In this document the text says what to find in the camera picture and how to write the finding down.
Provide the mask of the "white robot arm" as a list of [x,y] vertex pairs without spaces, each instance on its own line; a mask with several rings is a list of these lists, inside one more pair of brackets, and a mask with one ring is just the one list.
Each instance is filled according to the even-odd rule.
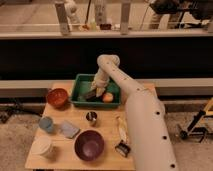
[[148,88],[120,68],[117,55],[97,58],[99,69],[91,89],[101,96],[112,79],[127,95],[126,120],[136,171],[179,171],[168,129],[165,107]]

